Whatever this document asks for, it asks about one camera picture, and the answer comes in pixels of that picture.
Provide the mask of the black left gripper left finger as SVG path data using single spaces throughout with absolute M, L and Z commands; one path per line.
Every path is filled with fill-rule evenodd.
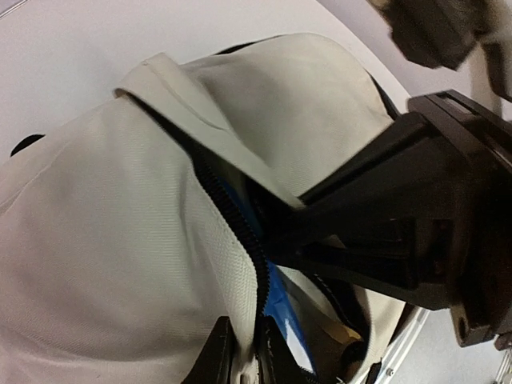
M 182 384 L 228 384 L 235 337 L 227 316 L 217 319 L 205 345 Z

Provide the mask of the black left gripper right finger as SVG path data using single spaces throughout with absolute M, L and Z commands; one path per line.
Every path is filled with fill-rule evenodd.
M 259 383 L 307 384 L 315 383 L 294 360 L 275 320 L 262 316 L 257 320 L 256 349 Z

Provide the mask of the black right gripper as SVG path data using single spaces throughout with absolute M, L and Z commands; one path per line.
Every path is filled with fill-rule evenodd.
M 307 207 L 263 237 L 270 259 L 412 305 L 450 307 L 460 346 L 511 346 L 511 122 L 454 90 L 403 114 L 302 196 L 312 205 L 428 137 L 462 156 L 450 213 L 433 207 Z M 454 254 L 450 255 L 452 243 Z

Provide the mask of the blue pencil case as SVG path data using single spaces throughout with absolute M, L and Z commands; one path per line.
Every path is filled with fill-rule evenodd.
M 223 178 L 219 180 L 226 188 L 228 195 L 235 201 L 257 239 L 260 239 L 263 231 L 250 203 L 244 201 L 228 181 Z M 266 261 L 266 266 L 269 271 L 269 293 L 263 313 L 265 316 L 271 316 L 276 321 L 296 363 L 305 372 L 315 377 L 316 369 L 314 368 L 314 362 L 307 347 L 300 322 L 287 296 L 279 269 L 274 263 L 269 261 Z

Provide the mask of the cream white backpack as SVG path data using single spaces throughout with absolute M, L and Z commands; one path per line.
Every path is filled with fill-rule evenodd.
M 339 44 L 292 34 L 184 65 L 158 54 L 107 103 L 1 168 L 1 380 L 182 383 L 217 319 L 230 383 L 259 383 L 266 253 L 220 178 L 276 218 L 391 123 Z M 279 267 L 322 383 L 372 383 L 404 304 Z

